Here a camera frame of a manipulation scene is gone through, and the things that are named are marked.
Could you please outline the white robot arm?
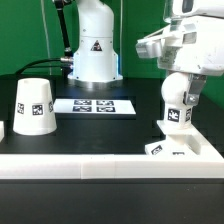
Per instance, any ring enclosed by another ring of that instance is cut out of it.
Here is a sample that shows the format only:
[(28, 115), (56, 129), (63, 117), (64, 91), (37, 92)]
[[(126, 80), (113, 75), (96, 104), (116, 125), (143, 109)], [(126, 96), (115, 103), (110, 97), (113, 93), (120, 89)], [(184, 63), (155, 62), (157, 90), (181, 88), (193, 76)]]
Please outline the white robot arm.
[[(76, 0), (79, 47), (68, 78), (79, 84), (122, 79), (113, 48), (114, 14), (100, 0)], [(162, 96), (168, 104), (194, 106), (206, 78), (224, 75), (224, 0), (166, 0), (167, 25), (135, 45), (140, 58), (155, 58), (168, 73)]]

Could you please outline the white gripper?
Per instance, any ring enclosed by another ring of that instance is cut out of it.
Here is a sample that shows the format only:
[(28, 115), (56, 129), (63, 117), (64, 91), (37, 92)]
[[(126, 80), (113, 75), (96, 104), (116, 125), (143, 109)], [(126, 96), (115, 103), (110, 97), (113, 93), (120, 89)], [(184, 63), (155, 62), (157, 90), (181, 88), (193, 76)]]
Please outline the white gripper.
[(224, 19), (193, 16), (172, 21), (162, 32), (160, 69), (188, 75), (183, 103), (196, 106), (207, 76), (224, 74)]

